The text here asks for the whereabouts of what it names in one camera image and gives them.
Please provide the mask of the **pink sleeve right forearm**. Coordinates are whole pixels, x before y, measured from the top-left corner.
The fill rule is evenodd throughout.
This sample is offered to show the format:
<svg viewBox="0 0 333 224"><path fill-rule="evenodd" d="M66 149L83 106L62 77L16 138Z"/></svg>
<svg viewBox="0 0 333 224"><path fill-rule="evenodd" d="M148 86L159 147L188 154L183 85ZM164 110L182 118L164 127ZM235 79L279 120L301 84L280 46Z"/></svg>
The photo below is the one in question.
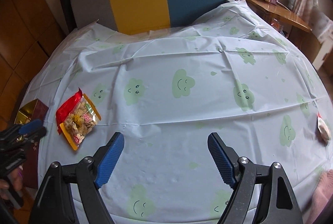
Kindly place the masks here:
<svg viewBox="0 0 333 224"><path fill-rule="evenodd" d="M314 223L332 196L332 169L322 172L312 197L309 217L306 223Z"/></svg>

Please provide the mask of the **person's left hand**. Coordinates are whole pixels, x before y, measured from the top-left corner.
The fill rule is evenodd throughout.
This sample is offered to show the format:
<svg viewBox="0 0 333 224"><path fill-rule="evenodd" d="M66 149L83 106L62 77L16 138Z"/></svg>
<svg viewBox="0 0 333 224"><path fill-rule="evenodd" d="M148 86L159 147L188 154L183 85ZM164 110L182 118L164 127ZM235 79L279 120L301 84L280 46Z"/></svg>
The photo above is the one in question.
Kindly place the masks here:
<svg viewBox="0 0 333 224"><path fill-rule="evenodd" d="M22 166L18 166L15 170L10 173L10 181L15 189L15 191L21 191L22 189ZM0 181L1 188L1 198L8 200L8 196L5 193L5 190L9 189L9 184L5 180Z"/></svg>

